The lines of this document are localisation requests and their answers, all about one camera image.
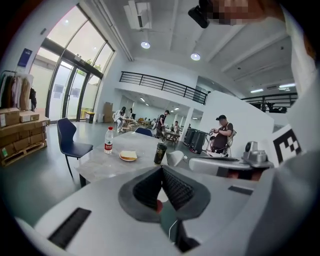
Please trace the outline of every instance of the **bottle label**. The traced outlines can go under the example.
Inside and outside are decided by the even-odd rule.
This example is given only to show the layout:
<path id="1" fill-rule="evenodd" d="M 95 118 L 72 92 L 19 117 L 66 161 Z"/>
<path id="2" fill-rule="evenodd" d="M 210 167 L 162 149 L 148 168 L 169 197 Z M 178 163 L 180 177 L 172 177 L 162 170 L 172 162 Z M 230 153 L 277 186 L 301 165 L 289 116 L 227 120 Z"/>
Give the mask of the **bottle label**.
<path id="1" fill-rule="evenodd" d="M 104 142 L 104 149 L 105 150 L 112 150 L 112 140 L 106 140 Z"/>

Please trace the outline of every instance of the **ceiling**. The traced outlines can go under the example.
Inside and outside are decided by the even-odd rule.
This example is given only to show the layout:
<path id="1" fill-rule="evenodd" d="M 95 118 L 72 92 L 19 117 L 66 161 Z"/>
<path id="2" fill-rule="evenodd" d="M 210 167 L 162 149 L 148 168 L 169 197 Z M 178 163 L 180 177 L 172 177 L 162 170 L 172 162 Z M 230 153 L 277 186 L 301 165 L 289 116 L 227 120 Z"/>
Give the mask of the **ceiling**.
<path id="1" fill-rule="evenodd" d="M 198 0 L 135 0 L 136 3 L 149 2 L 152 13 L 152 29 L 135 30 L 130 28 L 124 11 L 128 0 L 94 1 L 102 1 L 107 6 L 135 59 L 175 62 L 197 72 L 209 70 L 206 75 L 199 75 L 244 97 L 252 96 L 252 90 L 266 90 L 268 86 L 294 81 L 291 40 L 285 23 L 280 20 L 267 18 L 234 26 L 211 23 L 202 29 L 188 16 L 189 9 L 195 7 Z M 148 41 L 150 49 L 142 49 L 142 41 Z M 192 53 L 199 54 L 201 60 L 192 60 Z"/>
<path id="2" fill-rule="evenodd" d="M 128 90 L 119 90 L 119 91 L 121 91 L 121 93 L 124 96 L 126 96 L 128 99 L 134 101 L 135 103 L 139 103 L 139 104 L 146 104 L 147 103 L 149 106 L 145 105 L 146 108 L 154 107 L 154 108 L 163 110 L 163 112 L 165 110 L 169 110 L 169 111 L 173 110 L 173 112 L 171 112 L 172 115 L 178 114 L 179 116 L 183 116 L 183 117 L 186 117 L 188 115 L 188 111 L 189 111 L 188 106 L 178 104 L 176 102 L 172 102 L 170 100 L 166 100 L 163 98 L 151 96 L 148 94 L 135 92 L 135 91 L 128 91 Z M 193 114 L 192 114 L 192 118 L 201 119 L 202 115 L 203 115 L 202 111 L 194 109 Z"/>

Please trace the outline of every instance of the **man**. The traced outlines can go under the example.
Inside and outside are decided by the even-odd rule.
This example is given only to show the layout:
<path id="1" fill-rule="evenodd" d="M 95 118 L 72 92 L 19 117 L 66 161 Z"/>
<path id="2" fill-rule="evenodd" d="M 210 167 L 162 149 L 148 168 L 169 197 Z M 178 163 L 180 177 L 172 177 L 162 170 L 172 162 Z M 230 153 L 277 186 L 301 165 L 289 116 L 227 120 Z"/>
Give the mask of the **man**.
<path id="1" fill-rule="evenodd" d="M 158 124 L 157 124 L 157 126 L 156 126 L 156 136 L 157 137 L 163 137 L 164 135 L 165 135 L 165 132 L 163 131 L 163 128 L 164 128 L 164 126 L 165 126 L 165 120 L 166 120 L 166 117 L 167 117 L 167 115 L 169 115 L 170 113 L 169 113 L 169 110 L 166 110 L 165 112 L 164 112 L 164 114 L 161 114 L 160 116 L 159 116 L 159 122 L 158 122 Z"/>
<path id="2" fill-rule="evenodd" d="M 215 120 L 219 121 L 221 127 L 219 129 L 213 129 L 213 133 L 217 135 L 213 140 L 211 151 L 217 154 L 221 154 L 226 148 L 228 137 L 231 136 L 234 130 L 234 126 L 232 123 L 227 121 L 227 118 L 224 114 L 220 115 Z"/>

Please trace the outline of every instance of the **white marble table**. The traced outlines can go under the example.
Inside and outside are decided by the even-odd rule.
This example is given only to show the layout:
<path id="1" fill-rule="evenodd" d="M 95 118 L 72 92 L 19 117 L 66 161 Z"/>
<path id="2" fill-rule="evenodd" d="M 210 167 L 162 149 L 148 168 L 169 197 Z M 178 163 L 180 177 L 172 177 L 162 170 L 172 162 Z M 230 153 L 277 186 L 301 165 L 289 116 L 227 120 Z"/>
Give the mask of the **white marble table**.
<path id="1" fill-rule="evenodd" d="M 111 154 L 104 152 L 104 144 L 97 146 L 77 161 L 75 169 L 79 173 L 81 186 L 86 184 L 86 180 L 93 183 L 104 178 L 154 167 L 158 142 L 160 140 L 154 137 L 127 132 L 113 138 Z M 136 151 L 138 158 L 132 162 L 124 161 L 119 157 L 121 151 Z M 166 155 L 161 164 L 168 164 Z"/>

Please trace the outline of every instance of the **sandwich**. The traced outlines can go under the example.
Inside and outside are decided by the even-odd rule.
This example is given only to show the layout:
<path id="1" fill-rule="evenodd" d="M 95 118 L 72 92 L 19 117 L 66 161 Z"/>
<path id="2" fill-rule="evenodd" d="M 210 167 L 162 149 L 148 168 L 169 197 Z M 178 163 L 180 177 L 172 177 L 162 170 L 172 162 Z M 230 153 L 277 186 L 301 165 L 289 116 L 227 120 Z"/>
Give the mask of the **sandwich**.
<path id="1" fill-rule="evenodd" d="M 121 151 L 120 157 L 123 160 L 129 160 L 129 161 L 134 161 L 134 160 L 137 160 L 137 158 L 138 158 L 136 151 Z"/>

